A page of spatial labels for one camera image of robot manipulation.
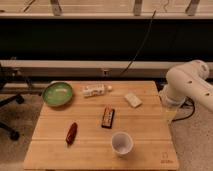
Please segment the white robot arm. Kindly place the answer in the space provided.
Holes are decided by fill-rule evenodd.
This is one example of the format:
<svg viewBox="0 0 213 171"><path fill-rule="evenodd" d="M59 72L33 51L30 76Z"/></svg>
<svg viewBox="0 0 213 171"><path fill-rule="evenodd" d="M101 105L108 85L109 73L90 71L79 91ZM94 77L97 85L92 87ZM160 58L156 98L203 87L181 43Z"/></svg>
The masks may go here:
<svg viewBox="0 0 213 171"><path fill-rule="evenodd" d="M167 84L159 92L168 124L187 97L213 112L213 85L206 81L209 73L208 65L202 60L186 62L168 70Z"/></svg>

